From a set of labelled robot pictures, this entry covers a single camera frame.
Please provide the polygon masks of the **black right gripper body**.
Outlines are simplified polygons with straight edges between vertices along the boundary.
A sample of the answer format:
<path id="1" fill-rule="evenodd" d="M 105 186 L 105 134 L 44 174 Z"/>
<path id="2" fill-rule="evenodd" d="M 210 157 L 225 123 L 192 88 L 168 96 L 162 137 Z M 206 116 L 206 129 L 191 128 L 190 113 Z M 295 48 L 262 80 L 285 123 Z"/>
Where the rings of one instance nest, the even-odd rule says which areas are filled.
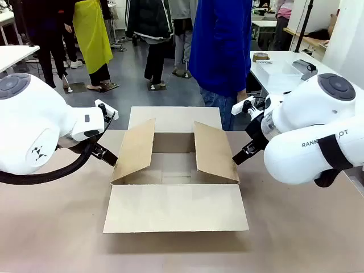
<path id="1" fill-rule="evenodd" d="M 251 142 L 244 147 L 246 151 L 260 151 L 266 148 L 268 140 L 262 132 L 262 119 L 263 114 L 259 114 L 246 127 L 245 132 L 251 138 Z"/>

